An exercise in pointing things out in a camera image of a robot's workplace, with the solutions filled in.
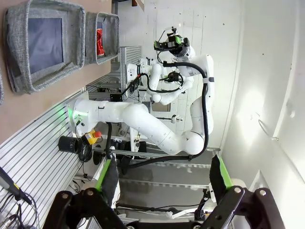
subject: wooden table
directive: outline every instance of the wooden table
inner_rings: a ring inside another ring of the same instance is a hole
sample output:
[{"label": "wooden table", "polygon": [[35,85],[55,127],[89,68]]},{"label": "wooden table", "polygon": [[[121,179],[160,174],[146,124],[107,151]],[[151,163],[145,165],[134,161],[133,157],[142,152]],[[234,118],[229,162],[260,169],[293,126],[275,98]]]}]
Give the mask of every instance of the wooden table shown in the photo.
[{"label": "wooden table", "polygon": [[[0,1],[0,31],[5,9],[23,0]],[[90,12],[111,12],[111,0],[69,0],[84,6]],[[52,106],[79,90],[83,86],[110,72],[110,62],[84,66],[81,70],[67,76],[45,90],[33,94],[14,94],[6,73],[3,53],[3,39],[0,36],[0,68],[4,87],[4,101],[0,106],[0,144],[39,117]]]}]

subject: green light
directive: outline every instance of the green light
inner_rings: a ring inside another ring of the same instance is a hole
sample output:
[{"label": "green light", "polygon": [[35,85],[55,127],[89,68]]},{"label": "green light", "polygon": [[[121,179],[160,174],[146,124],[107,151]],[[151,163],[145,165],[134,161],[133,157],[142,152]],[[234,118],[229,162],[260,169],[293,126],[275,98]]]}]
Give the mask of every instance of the green light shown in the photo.
[{"label": "green light", "polygon": [[69,116],[69,119],[71,119],[72,113],[73,113],[73,110],[72,110],[71,108],[68,108],[68,116]]},{"label": "green light", "polygon": [[82,111],[74,111],[73,112],[73,118],[74,117],[84,117],[84,116],[88,116],[87,112],[82,112]]}]

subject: gray storage basket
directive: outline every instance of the gray storage basket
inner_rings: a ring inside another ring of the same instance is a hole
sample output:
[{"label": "gray storage basket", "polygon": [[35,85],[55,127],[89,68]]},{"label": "gray storage basket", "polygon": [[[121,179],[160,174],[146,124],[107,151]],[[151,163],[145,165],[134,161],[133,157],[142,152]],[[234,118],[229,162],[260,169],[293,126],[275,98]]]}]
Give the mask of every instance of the gray storage basket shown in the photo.
[{"label": "gray storage basket", "polygon": [[3,90],[2,75],[1,75],[1,70],[0,70],[0,106],[3,103],[3,94],[4,94],[4,90]]},{"label": "gray storage basket", "polygon": [[[97,23],[102,23],[102,45],[105,55],[96,55]],[[101,64],[118,56],[119,53],[119,17],[110,13],[86,13],[85,63]]]},{"label": "gray storage basket", "polygon": [[[29,18],[61,18],[63,62],[30,73]],[[84,65],[85,10],[59,0],[30,0],[8,8],[5,15],[6,61],[15,92],[38,92]]]}]

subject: black cylinder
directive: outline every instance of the black cylinder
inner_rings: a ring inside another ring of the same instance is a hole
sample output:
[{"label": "black cylinder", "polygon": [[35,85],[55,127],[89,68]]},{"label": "black cylinder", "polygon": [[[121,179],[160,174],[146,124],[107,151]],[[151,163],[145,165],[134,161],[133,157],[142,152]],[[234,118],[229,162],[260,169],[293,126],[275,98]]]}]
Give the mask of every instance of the black cylinder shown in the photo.
[{"label": "black cylinder", "polygon": [[58,141],[58,148],[62,152],[78,154],[82,150],[82,140],[76,137],[61,136]]}]

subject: white wall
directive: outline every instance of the white wall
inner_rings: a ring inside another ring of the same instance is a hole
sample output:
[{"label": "white wall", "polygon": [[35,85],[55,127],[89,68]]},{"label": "white wall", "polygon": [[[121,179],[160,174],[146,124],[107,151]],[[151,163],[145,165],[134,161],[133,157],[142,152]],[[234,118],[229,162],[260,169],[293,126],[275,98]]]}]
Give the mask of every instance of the white wall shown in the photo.
[{"label": "white wall", "polygon": [[[262,175],[288,229],[304,225],[305,206],[305,3],[298,4],[298,0],[244,1],[238,90],[222,152],[230,176],[248,187],[258,172]],[[273,135],[293,75],[288,97],[295,118],[284,116],[277,142],[250,115],[257,112]]]},{"label": "white wall", "polygon": [[[214,59],[215,101],[213,104],[214,131],[209,146],[219,147],[223,139],[231,95],[233,91],[239,33],[241,27],[241,0],[146,0],[145,12],[131,7],[131,1],[120,2],[120,45],[141,45],[143,56],[155,58],[153,41],[163,29],[181,23],[179,33],[188,37],[198,55],[208,53]],[[160,54],[161,59],[171,57]],[[173,89],[161,85],[163,89]],[[171,112],[153,113],[159,117],[181,115],[185,121],[171,124],[176,133],[192,128],[189,106],[201,95],[202,81],[195,78],[194,86],[179,96],[171,105]]]}]

